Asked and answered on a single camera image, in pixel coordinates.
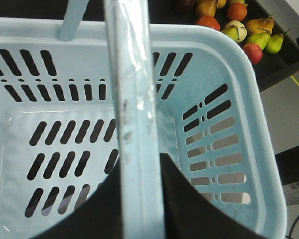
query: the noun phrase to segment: gray floor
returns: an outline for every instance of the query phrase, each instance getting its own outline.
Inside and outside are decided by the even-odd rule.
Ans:
[[[294,74],[299,81],[299,71]],[[299,87],[291,77],[261,92],[275,153],[299,145]],[[288,231],[299,214],[299,206],[288,206]],[[293,233],[299,239],[299,223]]]

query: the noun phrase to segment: white fruit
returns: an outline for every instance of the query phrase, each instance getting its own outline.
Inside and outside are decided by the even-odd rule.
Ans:
[[[239,39],[237,39],[235,42],[240,43],[240,42],[242,42],[246,38],[246,36],[247,36],[247,30],[246,30],[244,24],[242,24],[239,21],[233,20],[233,21],[230,21],[229,23],[227,23],[224,26],[224,29],[227,28],[227,27],[229,27],[229,26],[237,26],[238,27]]]

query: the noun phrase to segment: basket handle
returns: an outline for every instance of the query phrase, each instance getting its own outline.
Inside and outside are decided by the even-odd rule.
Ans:
[[[105,0],[105,20],[119,132],[123,238],[163,239],[147,0]]]
[[[79,28],[89,0],[69,0],[59,38],[71,41]]]

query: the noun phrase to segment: red apple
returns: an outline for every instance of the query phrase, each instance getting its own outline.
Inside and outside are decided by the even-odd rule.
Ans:
[[[186,14],[194,7],[195,0],[173,0],[173,9],[178,14]]]
[[[256,43],[247,43],[243,46],[243,50],[252,64],[257,64],[263,58],[263,51]]]

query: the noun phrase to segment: shopping basket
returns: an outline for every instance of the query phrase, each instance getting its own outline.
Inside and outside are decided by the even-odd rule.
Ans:
[[[105,24],[0,18],[0,239],[77,209],[119,156]],[[151,25],[159,152],[213,205],[268,238],[286,211],[253,68],[215,30]]]

